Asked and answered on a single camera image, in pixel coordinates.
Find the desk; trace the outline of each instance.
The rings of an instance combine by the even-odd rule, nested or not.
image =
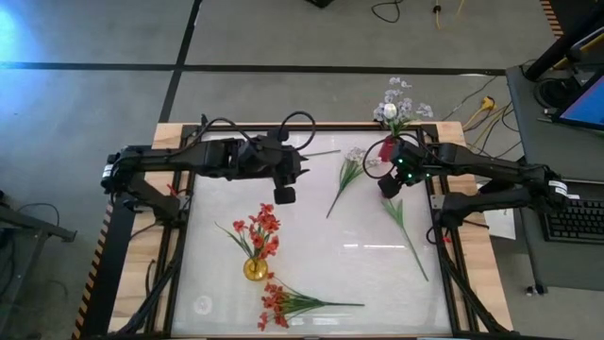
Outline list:
[[[441,142],[464,145],[460,123],[436,123],[436,126]],[[182,127],[182,124],[158,125],[153,146],[156,148],[178,147]],[[149,173],[146,174],[145,179],[167,195],[168,188],[166,187],[166,183],[172,182],[172,177],[172,173]],[[186,182],[186,175],[183,176],[181,182]],[[449,187],[451,191],[463,192],[466,194],[474,194],[477,191],[474,176],[449,178]],[[472,214],[469,216],[469,219],[475,222],[484,223],[484,218],[482,214],[479,213]],[[150,212],[137,215],[134,220],[132,232],[150,225],[153,223],[153,220],[153,215]],[[141,233],[129,243],[121,279],[117,288],[115,303],[113,304],[112,313],[110,315],[110,331],[118,330],[124,326],[143,301],[145,297],[144,286],[147,266],[152,260],[158,258],[161,235],[162,228],[154,228],[145,233]],[[512,322],[501,287],[501,281],[497,271],[495,255],[491,247],[488,230],[465,224],[463,228],[460,229],[460,237],[471,286],[498,322],[504,327],[511,329]],[[171,254],[173,250],[174,245],[169,248],[168,252]],[[80,306],[80,315],[76,321],[74,338],[79,338],[80,335],[82,335],[82,331],[80,330],[83,330],[83,326],[89,322],[87,315],[90,311],[88,310],[86,301],[90,299],[90,288],[94,289],[95,284],[96,283],[92,278],[87,284],[87,290],[84,295],[88,296],[88,298],[85,299],[82,306]],[[161,329],[163,326],[162,323],[166,311],[167,294],[166,289],[166,292],[164,292],[162,299],[159,302],[156,330]],[[464,328],[467,326],[467,321],[464,319],[465,313],[459,294],[456,294],[456,302],[460,314],[461,325],[462,328]]]
[[[533,97],[535,83],[519,67],[507,70],[507,77],[526,161],[547,164],[565,180],[604,181],[601,134],[538,120],[545,117]],[[546,242],[539,215],[529,209],[520,214],[537,284],[604,290],[604,246]]]

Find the wooden board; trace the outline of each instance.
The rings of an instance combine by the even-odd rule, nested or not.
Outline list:
[[[337,126],[338,124],[341,123],[325,123],[326,126]],[[459,122],[438,122],[435,124],[438,127],[441,142],[465,145]],[[159,124],[153,146],[155,148],[177,147],[182,126],[183,124]],[[172,176],[164,173],[148,174],[146,179],[159,190],[166,193],[166,184],[172,182]],[[450,190],[453,192],[475,194],[477,191],[474,176],[449,177],[448,181]],[[479,223],[485,222],[481,213],[474,213],[468,219]],[[152,220],[152,216],[141,214],[135,220],[134,230],[149,225]],[[512,322],[503,288],[501,287],[488,230],[464,224],[463,228],[460,228],[460,236],[470,285],[495,319],[504,327],[512,329]],[[146,269],[151,260],[157,259],[160,240],[161,228],[157,228],[140,234],[130,243],[109,325],[110,332],[122,327],[143,302],[145,297],[144,277]],[[463,307],[459,294],[456,295],[456,300],[458,301],[460,311],[462,311]],[[158,330],[162,327],[165,302],[164,298],[159,304]],[[462,325],[465,324],[464,313],[460,313],[460,319]]]

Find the keyboard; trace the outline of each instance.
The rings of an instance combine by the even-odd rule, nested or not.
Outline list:
[[[570,199],[562,212],[545,215],[547,241],[604,245],[604,200]]]

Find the concrete floor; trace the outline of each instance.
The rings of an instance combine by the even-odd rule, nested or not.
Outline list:
[[[457,20],[451,14],[457,4],[445,2],[442,31],[434,27],[429,2],[404,2],[396,25],[372,15],[369,8],[377,2],[336,0],[319,10],[301,0],[206,0],[187,62],[505,68],[536,58],[553,42],[537,0],[467,1]],[[0,3],[0,62],[172,64],[192,3],[57,0],[34,6],[5,0]],[[413,85],[409,97],[430,104],[435,120],[489,79],[393,76]],[[61,224],[78,230],[72,244],[47,243],[19,302],[26,308],[13,316],[10,335],[70,336],[107,200],[98,184],[105,158],[122,145],[152,142],[170,77],[171,72],[0,67],[0,188],[14,206],[54,203]],[[197,122],[201,112],[235,121],[277,121],[293,110],[309,111],[320,121],[367,121],[389,77],[185,72],[170,121]],[[484,95],[507,104],[505,78],[468,100],[453,119],[467,120]],[[469,132],[467,140],[478,133]],[[515,132],[498,126],[486,150],[497,155],[518,140]],[[521,155],[518,146],[505,158]],[[32,214],[50,218],[42,210]],[[501,240],[494,240],[494,247],[518,331],[579,339],[604,332],[601,322],[586,316],[600,313],[604,294],[553,289],[546,297],[524,297],[522,287],[531,283],[527,256]],[[69,296],[62,298],[51,280],[64,282]]]

